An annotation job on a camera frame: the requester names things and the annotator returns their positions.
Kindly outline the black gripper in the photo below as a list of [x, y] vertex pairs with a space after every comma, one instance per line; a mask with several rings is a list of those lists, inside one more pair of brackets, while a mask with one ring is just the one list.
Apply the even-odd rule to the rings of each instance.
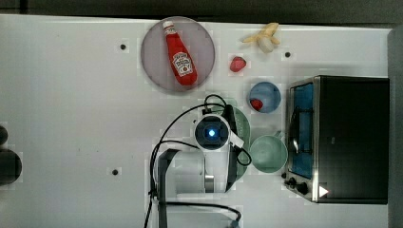
[[234, 111], [228, 105], [221, 115], [202, 116], [202, 153], [206, 192], [228, 192], [237, 180], [236, 145], [239, 137], [232, 130]]

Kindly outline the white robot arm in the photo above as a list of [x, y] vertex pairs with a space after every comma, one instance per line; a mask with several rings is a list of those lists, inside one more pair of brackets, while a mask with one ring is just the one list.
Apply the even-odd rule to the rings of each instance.
[[239, 137], [234, 107], [226, 104], [214, 113], [208, 104], [191, 128], [190, 152], [168, 148], [159, 154], [155, 146], [149, 164], [149, 196], [158, 201], [159, 228], [168, 228], [167, 208], [184, 206], [179, 194], [226, 193], [237, 181], [239, 154], [244, 140]]

